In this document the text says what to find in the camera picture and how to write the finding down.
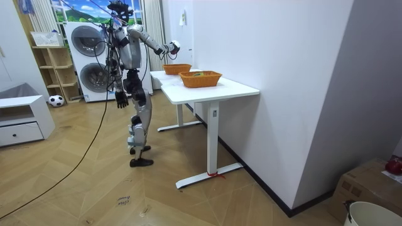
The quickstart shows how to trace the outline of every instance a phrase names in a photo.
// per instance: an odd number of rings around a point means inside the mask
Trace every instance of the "desk leg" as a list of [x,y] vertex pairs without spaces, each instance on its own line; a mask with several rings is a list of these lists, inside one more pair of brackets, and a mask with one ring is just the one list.
[[208,106],[208,135],[207,135],[207,173],[192,176],[176,183],[177,189],[184,188],[199,181],[211,178],[208,174],[224,174],[242,168],[240,163],[230,164],[217,169],[218,158],[218,130],[219,130],[219,102],[211,102]]
[[217,172],[218,130],[219,102],[217,101],[211,102],[208,106],[207,171],[209,174]]
[[158,132],[201,124],[200,121],[184,123],[183,122],[183,105],[181,105],[181,104],[176,105],[176,112],[177,112],[177,125],[161,127],[161,128],[158,129]]

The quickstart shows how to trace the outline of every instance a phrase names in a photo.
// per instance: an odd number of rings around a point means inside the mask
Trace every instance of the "white wall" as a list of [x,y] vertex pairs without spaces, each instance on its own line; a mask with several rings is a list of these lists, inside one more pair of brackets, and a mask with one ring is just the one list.
[[2,57],[1,60],[11,81],[28,83],[47,100],[49,98],[48,91],[13,1],[1,3],[0,15],[9,20],[7,23],[0,24],[0,30],[2,31],[0,46],[4,53],[4,56],[0,57]]
[[[168,59],[168,63],[187,63],[193,65],[193,1],[192,0],[162,0],[163,23],[165,26],[165,41],[169,43],[177,40],[180,51],[175,60]],[[187,23],[179,25],[183,10]]]
[[294,207],[389,159],[402,135],[402,2],[355,0]]
[[352,0],[194,1],[196,66],[261,91],[221,102],[219,136],[289,207],[351,7]]
[[394,150],[394,155],[402,157],[402,138],[399,140],[399,143]]

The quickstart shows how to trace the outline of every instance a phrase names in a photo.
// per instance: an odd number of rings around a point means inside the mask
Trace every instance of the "humanoid robot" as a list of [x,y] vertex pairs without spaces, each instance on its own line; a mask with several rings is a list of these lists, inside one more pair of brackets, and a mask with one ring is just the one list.
[[[137,114],[131,117],[131,125],[129,125],[130,136],[127,140],[131,148],[130,154],[135,154],[135,158],[130,161],[130,167],[149,166],[153,164],[153,160],[142,158],[141,153],[150,149],[149,146],[146,146],[146,137],[149,123],[151,122],[152,103],[148,91],[143,88],[142,82],[138,77],[137,68],[141,67],[139,40],[152,48],[157,55],[162,56],[169,53],[172,55],[177,54],[180,45],[177,41],[159,45],[140,24],[127,26],[129,17],[133,15],[133,10],[128,10],[127,4],[121,1],[111,1],[107,7],[115,11],[117,13],[116,17],[119,18],[115,19],[113,26],[107,28],[111,49],[106,60],[106,65],[109,67],[110,76],[116,89],[117,107],[124,108],[128,105],[125,89],[128,94],[131,94],[134,108],[137,110]],[[128,70],[128,72],[127,79],[122,81],[123,70]]]

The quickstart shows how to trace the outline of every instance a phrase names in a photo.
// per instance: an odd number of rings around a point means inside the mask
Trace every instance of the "desk top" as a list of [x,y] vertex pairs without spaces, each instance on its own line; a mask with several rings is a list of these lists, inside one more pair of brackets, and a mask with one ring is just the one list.
[[161,88],[172,104],[224,100],[234,97],[258,95],[259,90],[221,77],[215,87],[187,88],[179,75],[167,75],[165,71],[150,72],[158,79]]

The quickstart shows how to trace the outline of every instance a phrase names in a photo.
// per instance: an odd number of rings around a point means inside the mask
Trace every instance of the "cardboard box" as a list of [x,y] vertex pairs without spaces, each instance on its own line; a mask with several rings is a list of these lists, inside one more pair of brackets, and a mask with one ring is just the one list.
[[342,175],[329,203],[328,212],[345,222],[346,200],[371,202],[402,217],[402,184],[384,175],[387,162],[374,159]]

